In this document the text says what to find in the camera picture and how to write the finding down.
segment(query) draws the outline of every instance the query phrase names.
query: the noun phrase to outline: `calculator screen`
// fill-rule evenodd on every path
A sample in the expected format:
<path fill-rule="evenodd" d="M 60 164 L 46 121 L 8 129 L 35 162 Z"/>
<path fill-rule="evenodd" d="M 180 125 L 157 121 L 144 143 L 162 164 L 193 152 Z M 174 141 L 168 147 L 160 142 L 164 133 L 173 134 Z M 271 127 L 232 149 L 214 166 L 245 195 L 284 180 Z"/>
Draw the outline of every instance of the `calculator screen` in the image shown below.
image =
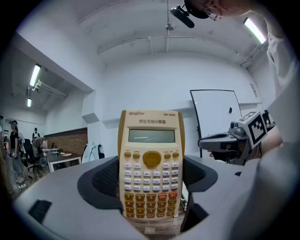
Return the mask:
<path fill-rule="evenodd" d="M 174 130 L 129 130 L 130 143 L 174 143 Z"/>

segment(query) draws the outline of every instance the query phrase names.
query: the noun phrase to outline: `whiteboard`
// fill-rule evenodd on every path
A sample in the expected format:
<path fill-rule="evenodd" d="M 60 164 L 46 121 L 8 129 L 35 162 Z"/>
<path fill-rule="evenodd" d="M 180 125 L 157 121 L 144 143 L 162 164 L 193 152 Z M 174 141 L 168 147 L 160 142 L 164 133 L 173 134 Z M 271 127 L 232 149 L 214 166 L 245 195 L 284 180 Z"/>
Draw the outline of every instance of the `whiteboard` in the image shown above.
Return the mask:
<path fill-rule="evenodd" d="M 235 92 L 230 90 L 191 90 L 200 137 L 227 132 L 232 121 L 241 118 Z"/>

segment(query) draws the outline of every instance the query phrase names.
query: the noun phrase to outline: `brick wall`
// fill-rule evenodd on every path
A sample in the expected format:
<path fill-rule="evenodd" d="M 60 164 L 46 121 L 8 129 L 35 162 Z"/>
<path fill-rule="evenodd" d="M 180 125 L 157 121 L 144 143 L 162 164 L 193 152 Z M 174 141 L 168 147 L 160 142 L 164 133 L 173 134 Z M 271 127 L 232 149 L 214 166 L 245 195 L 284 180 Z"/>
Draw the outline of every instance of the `brick wall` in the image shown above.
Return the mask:
<path fill-rule="evenodd" d="M 88 129 L 81 128 L 62 133 L 47 135 L 48 148 L 54 143 L 55 148 L 82 155 L 88 143 Z"/>

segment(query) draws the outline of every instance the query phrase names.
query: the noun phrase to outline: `calculator brand logo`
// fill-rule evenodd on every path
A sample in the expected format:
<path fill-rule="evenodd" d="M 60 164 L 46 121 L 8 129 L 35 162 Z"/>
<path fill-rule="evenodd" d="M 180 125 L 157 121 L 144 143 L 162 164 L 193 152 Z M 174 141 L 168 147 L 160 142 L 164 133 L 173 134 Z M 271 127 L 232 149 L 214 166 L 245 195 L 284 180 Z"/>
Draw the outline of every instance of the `calculator brand logo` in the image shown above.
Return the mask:
<path fill-rule="evenodd" d="M 129 115 L 144 115 L 144 112 L 130 112 Z"/>

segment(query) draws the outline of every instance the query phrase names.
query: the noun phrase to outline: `fluorescent ceiling light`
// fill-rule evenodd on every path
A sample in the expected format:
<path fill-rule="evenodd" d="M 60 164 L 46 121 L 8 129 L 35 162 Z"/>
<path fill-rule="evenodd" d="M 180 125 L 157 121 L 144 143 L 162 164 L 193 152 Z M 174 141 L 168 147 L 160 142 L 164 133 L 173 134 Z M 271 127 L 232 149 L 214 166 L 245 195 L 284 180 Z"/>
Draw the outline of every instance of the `fluorescent ceiling light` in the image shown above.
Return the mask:
<path fill-rule="evenodd" d="M 27 106 L 31 107 L 31 99 L 30 98 L 27 99 Z"/>
<path fill-rule="evenodd" d="M 34 87 L 34 85 L 36 84 L 36 80 L 37 80 L 38 73 L 39 73 L 40 69 L 41 69 L 40 65 L 36 64 L 34 66 L 33 73 L 32 73 L 31 79 L 30 79 L 30 85 L 32 87 Z"/>
<path fill-rule="evenodd" d="M 254 33 L 258 40 L 263 44 L 266 41 L 266 38 L 259 31 L 258 27 L 251 21 L 250 18 L 246 18 L 244 24 Z"/>

